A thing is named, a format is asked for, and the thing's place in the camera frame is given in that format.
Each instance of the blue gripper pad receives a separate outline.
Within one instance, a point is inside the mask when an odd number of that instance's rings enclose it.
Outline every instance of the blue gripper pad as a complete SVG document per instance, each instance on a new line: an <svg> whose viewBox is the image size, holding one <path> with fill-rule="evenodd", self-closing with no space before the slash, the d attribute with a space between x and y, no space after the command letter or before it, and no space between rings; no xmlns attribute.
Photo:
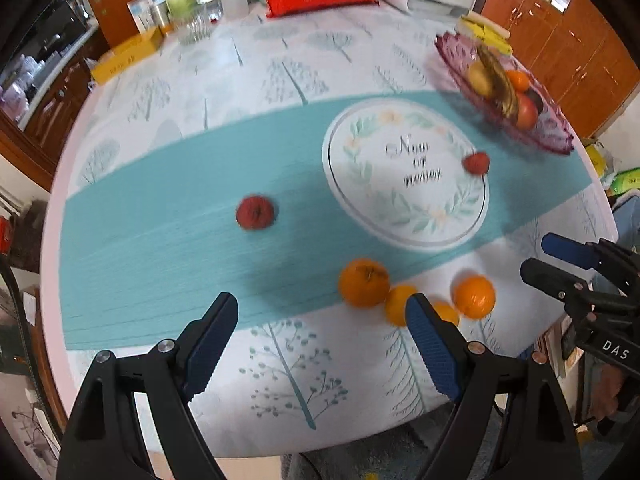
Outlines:
<svg viewBox="0 0 640 480"><path fill-rule="evenodd" d="M545 254L558 258L581 269L596 269L599 258L596 251L570 238L547 233L540 242Z"/></svg>
<svg viewBox="0 0 640 480"><path fill-rule="evenodd" d="M411 296L404 313L436 390L457 402L468 367L465 338L453 323L440 319L423 294Z"/></svg>
<svg viewBox="0 0 640 480"><path fill-rule="evenodd" d="M221 293L202 319L190 322L178 338L188 354L178 353L177 363L184 368L182 393L187 402L202 393L213 375L220 356L238 324L238 302Z"/></svg>

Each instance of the person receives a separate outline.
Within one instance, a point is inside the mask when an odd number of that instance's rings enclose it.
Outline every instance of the person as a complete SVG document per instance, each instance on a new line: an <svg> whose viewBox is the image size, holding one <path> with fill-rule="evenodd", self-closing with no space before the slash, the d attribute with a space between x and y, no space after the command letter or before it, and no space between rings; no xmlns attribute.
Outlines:
<svg viewBox="0 0 640 480"><path fill-rule="evenodd" d="M605 364L600 371L600 380L596 383L591 396L591 415L597 421L614 415L618 410L618 398L625 376L620 368Z"/></svg>

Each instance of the orange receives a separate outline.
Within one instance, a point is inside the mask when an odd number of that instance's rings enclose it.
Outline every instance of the orange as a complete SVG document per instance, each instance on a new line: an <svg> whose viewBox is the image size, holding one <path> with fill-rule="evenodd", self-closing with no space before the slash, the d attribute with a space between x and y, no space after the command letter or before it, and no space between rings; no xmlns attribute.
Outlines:
<svg viewBox="0 0 640 480"><path fill-rule="evenodd" d="M482 319L495 306L495 289L484 276L471 276L453 291L456 308L471 319Z"/></svg>
<svg viewBox="0 0 640 480"><path fill-rule="evenodd" d="M398 285L389 291L385 301L385 316L395 326L406 326L404 307L409 296L418 292L413 285Z"/></svg>
<svg viewBox="0 0 640 480"><path fill-rule="evenodd" d="M524 72L521 72L520 70L507 70L506 75L516 91L526 92L529 90L531 81L529 81L529 76Z"/></svg>
<svg viewBox="0 0 640 480"><path fill-rule="evenodd" d="M389 273L385 267L369 258L348 263L338 279L338 291L351 306L370 307L383 303L389 287Z"/></svg>
<svg viewBox="0 0 640 480"><path fill-rule="evenodd" d="M436 301L431 305L443 321L449 321L455 326L460 324L460 316L455 309L446 301Z"/></svg>

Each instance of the pink glass plate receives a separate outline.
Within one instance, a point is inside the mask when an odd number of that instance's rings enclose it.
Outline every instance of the pink glass plate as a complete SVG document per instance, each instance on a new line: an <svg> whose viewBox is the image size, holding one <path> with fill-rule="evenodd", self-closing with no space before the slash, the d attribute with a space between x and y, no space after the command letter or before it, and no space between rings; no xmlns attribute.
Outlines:
<svg viewBox="0 0 640 480"><path fill-rule="evenodd" d="M569 122L546 89L513 58L502 56L500 62L507 70L518 69L526 72L531 80L531 87L538 92L544 101L544 108L538 117L538 122L527 132L519 130L513 123L505 119L497 107L478 95L466 80L469 65L476 60L476 44L472 39L461 34L453 35L446 32L443 36L436 38L436 48L462 94L484 115L487 121L524 144L559 155L571 153L574 144Z"/></svg>

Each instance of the metal screw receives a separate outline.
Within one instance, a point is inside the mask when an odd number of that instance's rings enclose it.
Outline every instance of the metal screw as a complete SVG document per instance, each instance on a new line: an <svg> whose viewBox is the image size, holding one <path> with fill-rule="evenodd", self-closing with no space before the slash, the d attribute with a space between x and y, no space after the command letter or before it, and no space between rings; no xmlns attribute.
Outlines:
<svg viewBox="0 0 640 480"><path fill-rule="evenodd" d="M472 354L476 354L476 355L484 354L484 351L486 350L486 346L484 346L479 341L472 341L466 347L469 348L469 351Z"/></svg>
<svg viewBox="0 0 640 480"><path fill-rule="evenodd" d="M105 363L111 357L111 352L108 350L102 350L95 355L96 362Z"/></svg>
<svg viewBox="0 0 640 480"><path fill-rule="evenodd" d="M531 354L531 358L533 359L533 362L538 363L539 365L546 363L546 356L542 352L533 352L533 354Z"/></svg>
<svg viewBox="0 0 640 480"><path fill-rule="evenodd" d="M170 352L174 347L175 341L173 339L162 339L162 341L158 343L158 350L163 354Z"/></svg>

